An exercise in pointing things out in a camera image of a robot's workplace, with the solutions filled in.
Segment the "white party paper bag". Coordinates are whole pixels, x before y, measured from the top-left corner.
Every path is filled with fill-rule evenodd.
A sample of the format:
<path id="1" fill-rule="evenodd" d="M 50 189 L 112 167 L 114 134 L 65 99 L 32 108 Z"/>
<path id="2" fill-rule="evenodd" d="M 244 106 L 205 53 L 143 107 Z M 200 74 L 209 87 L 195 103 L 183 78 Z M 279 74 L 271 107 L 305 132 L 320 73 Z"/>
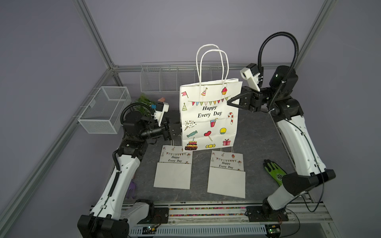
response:
<path id="1" fill-rule="evenodd" d="M 244 156 L 236 152 L 211 152 L 207 192 L 212 194 L 246 197 Z"/>

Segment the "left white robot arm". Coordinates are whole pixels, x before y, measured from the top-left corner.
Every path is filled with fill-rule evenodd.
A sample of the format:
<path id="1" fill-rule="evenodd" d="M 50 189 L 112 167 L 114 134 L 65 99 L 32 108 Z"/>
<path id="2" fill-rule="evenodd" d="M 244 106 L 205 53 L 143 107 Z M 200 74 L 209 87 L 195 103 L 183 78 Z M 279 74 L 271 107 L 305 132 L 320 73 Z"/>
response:
<path id="1" fill-rule="evenodd" d="M 169 118 L 145 117 L 140 111 L 123 113 L 121 124 L 124 137 L 112 153 L 112 175 L 91 212 L 81 215 L 77 222 L 77 228 L 84 238 L 127 238 L 130 229 L 139 222 L 152 222 L 158 218 L 151 200 L 136 200 L 125 217 L 122 216 L 122 207 L 149 140 L 173 140 L 174 136 L 180 134 L 181 125 L 179 122 L 170 122 Z"/>

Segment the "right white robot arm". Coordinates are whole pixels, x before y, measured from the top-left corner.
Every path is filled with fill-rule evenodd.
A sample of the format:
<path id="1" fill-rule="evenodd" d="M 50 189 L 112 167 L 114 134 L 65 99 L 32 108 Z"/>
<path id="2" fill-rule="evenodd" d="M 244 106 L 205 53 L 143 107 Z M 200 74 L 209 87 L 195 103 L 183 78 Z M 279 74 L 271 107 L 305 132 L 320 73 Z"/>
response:
<path id="1" fill-rule="evenodd" d="M 335 171 L 328 169 L 312 143 L 308 133 L 304 112 L 300 103 L 291 97 L 298 81 L 295 70 L 284 81 L 288 66 L 278 66 L 269 87 L 260 88 L 262 82 L 259 66 L 251 63 L 240 73 L 248 86 L 241 93 L 228 100 L 228 105 L 239 109 L 258 112 L 267 105 L 269 113 L 290 154 L 295 172 L 283 175 L 282 184 L 263 201 L 261 214 L 270 216 L 284 211 L 285 207 L 298 196 L 336 177 Z"/>

